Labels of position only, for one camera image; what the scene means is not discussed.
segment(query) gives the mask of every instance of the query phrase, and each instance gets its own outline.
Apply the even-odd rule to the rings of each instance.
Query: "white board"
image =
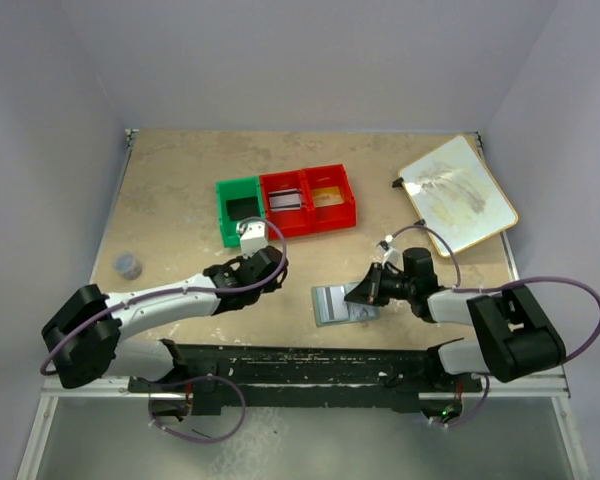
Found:
[[[427,226],[461,252],[518,222],[518,214],[475,153],[458,135],[398,172]],[[444,245],[431,236],[438,253]]]

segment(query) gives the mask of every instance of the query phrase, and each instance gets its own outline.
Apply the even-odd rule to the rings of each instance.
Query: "table top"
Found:
[[[406,301],[392,301],[382,318],[318,328],[311,287],[358,281],[385,235],[418,220],[403,189],[391,188],[398,170],[449,141],[451,135],[142,130],[138,132],[93,281],[104,292],[137,291],[172,283],[223,263],[239,249],[223,248],[215,183],[220,180],[344,165],[357,204],[354,228],[288,239],[289,276],[281,290],[238,312],[181,320],[144,332],[140,339],[178,343],[425,349],[459,337],[469,327],[431,325]],[[467,136],[475,148],[474,140]],[[407,232],[398,248],[428,247],[423,232]],[[123,251],[143,263],[136,280],[114,270]],[[433,253],[441,284],[455,282],[450,260]],[[510,279],[506,252],[495,236],[460,253],[464,286]]]

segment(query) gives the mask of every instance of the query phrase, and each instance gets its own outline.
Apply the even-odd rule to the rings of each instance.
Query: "tabletop surface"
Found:
[[[178,343],[425,349],[459,337],[469,327],[431,325],[405,301],[392,301],[382,317],[318,328],[311,287],[361,280],[385,235],[418,220],[403,189],[391,182],[405,165],[452,135],[142,130],[138,132],[93,281],[104,292],[137,291],[172,283],[223,263],[239,249],[223,248],[215,184],[220,180],[344,165],[357,204],[356,227],[288,240],[289,276],[281,290],[238,312],[174,322],[139,334]],[[468,136],[475,147],[473,138]],[[423,232],[407,232],[398,248],[428,247]],[[136,280],[114,270],[123,251],[143,263]],[[442,285],[455,282],[450,260],[433,253]],[[510,279],[500,236],[460,253],[464,286],[500,285]]]

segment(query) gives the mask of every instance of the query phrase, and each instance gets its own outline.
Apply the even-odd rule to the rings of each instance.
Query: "metal frame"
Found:
[[[137,129],[127,129],[127,157],[125,159],[124,167],[121,171],[120,178],[117,184],[117,195],[120,193],[122,181],[124,179],[129,160],[131,158],[131,152],[137,136]],[[486,163],[484,151],[482,149],[482,138],[478,132],[470,132],[474,136],[478,152],[482,156],[482,159]],[[113,202],[105,230],[103,233],[103,239],[109,230],[111,218],[113,216],[113,210],[115,208],[115,202]],[[518,269],[511,251],[511,245],[506,232],[500,233],[500,239],[505,250],[507,258],[509,274],[512,279],[518,279]],[[100,242],[98,252],[96,254],[96,261],[92,270],[91,277],[95,273],[95,266],[100,258],[103,242]],[[91,384],[76,389],[76,390],[65,390],[60,385],[60,381],[55,378],[48,378],[40,394],[40,403],[36,412],[35,420],[31,433],[29,435],[29,441],[23,456],[20,470],[18,472],[18,480],[36,480],[42,456],[46,447],[49,432],[51,430],[53,418],[56,412],[59,398],[73,397],[73,398],[120,398],[120,397],[131,397],[131,398],[148,398],[148,394],[143,393],[130,393],[127,389],[129,380],[126,377],[112,377],[97,380]],[[465,393],[465,397],[480,397],[481,393]],[[153,398],[165,398],[165,399],[181,399],[182,395],[175,393],[161,393],[151,394]],[[568,461],[573,472],[573,476],[576,480],[586,480],[591,478],[589,467],[587,464],[586,456],[580,439],[580,433],[577,428],[575,416],[571,410],[569,403],[569,386],[567,384],[566,375],[563,367],[554,368],[541,372],[535,375],[529,375],[525,378],[518,379],[514,382],[503,384],[493,379],[491,382],[491,390],[489,392],[490,397],[499,398],[520,398],[520,397],[550,397],[552,399],[553,408],[556,416],[556,422],[559,426],[565,451],[567,453]],[[445,393],[426,393],[420,394],[422,400],[437,400],[450,398],[450,394]]]

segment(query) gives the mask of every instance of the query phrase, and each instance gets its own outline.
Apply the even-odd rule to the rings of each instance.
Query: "gray wall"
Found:
[[[126,126],[487,125],[555,0],[62,0]]]
[[[600,291],[600,0],[561,0],[485,135],[486,153],[520,213],[511,241],[521,273],[580,278]],[[570,346],[594,305],[542,291]],[[567,366],[577,419],[600,479],[600,340]]]
[[[53,0],[0,0],[0,479],[37,405],[40,328],[93,265],[122,124]]]

